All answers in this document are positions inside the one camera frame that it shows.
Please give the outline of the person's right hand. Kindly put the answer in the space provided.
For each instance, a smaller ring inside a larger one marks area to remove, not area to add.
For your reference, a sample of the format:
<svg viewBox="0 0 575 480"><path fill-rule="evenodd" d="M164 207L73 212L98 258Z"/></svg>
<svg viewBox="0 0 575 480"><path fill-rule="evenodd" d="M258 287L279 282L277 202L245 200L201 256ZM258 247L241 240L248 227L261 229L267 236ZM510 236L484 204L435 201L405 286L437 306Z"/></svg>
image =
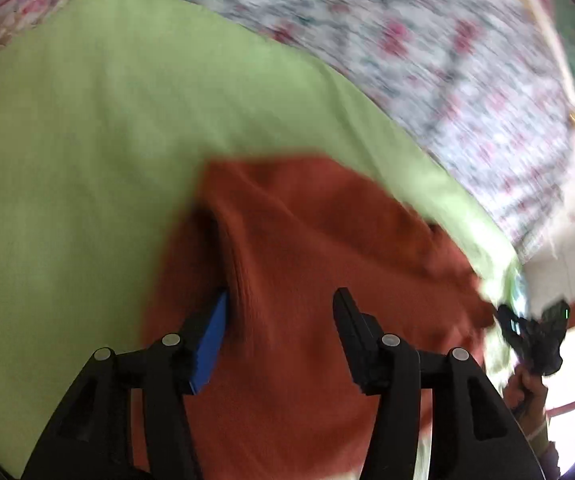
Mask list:
<svg viewBox="0 0 575 480"><path fill-rule="evenodd" d="M545 401L548 388L542 378L519 364L502 390L502 396L508 408L516 412L515 419L524 434L533 434L547 420Z"/></svg>

